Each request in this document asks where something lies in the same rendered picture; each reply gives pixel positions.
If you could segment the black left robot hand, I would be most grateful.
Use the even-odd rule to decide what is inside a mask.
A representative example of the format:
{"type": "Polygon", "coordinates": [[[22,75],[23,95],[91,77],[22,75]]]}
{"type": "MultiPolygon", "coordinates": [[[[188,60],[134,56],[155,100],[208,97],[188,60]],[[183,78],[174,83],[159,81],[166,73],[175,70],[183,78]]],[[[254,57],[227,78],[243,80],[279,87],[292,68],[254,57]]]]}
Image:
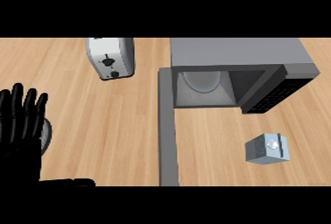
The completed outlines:
{"type": "Polygon", "coordinates": [[[23,94],[20,83],[0,91],[0,189],[95,186],[91,178],[39,179],[45,105],[47,93],[23,94]]]}

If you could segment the grey microwave door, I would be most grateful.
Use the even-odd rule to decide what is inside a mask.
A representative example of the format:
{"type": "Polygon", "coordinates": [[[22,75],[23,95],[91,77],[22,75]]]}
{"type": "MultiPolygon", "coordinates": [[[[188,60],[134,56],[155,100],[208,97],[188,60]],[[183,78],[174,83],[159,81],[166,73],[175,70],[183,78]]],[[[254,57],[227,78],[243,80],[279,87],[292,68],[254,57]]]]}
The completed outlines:
{"type": "Polygon", "coordinates": [[[178,186],[171,70],[157,72],[159,186],[178,186]]]}

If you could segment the grey microwave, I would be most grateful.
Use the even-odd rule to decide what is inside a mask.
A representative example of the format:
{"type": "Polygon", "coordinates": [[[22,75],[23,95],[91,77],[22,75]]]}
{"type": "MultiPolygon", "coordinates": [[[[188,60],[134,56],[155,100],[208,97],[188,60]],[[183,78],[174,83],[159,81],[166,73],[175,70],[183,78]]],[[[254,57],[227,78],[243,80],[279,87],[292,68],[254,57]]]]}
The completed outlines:
{"type": "Polygon", "coordinates": [[[298,38],[172,38],[177,109],[265,113],[319,75],[298,38]]]}

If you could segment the pale blue milk carton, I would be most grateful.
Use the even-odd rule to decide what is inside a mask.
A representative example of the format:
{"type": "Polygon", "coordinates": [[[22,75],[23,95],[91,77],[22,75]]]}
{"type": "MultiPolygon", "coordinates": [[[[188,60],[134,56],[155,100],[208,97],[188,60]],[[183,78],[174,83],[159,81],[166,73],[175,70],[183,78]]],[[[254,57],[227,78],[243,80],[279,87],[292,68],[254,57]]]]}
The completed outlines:
{"type": "Polygon", "coordinates": [[[289,160],[286,138],[279,133],[262,133],[245,143],[245,161],[268,165],[289,160]]]}

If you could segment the grey round plate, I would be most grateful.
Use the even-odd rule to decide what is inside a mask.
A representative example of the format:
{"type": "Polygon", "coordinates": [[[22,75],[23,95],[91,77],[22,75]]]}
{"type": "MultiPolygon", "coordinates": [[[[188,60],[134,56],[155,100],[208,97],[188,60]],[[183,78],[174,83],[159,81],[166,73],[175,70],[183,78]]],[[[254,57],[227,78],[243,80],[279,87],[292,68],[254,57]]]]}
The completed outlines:
{"type": "Polygon", "coordinates": [[[41,140],[41,153],[45,153],[47,146],[48,146],[50,140],[51,140],[51,124],[50,124],[50,121],[47,119],[44,119],[39,140],[41,140]]]}

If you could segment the silver toaster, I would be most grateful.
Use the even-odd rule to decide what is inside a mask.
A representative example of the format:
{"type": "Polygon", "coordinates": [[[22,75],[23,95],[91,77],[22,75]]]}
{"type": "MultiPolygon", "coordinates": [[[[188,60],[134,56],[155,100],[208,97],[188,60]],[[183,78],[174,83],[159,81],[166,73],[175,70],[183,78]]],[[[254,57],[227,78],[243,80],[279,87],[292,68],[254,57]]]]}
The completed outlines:
{"type": "Polygon", "coordinates": [[[132,38],[85,38],[87,58],[103,81],[134,74],[132,38]]]}

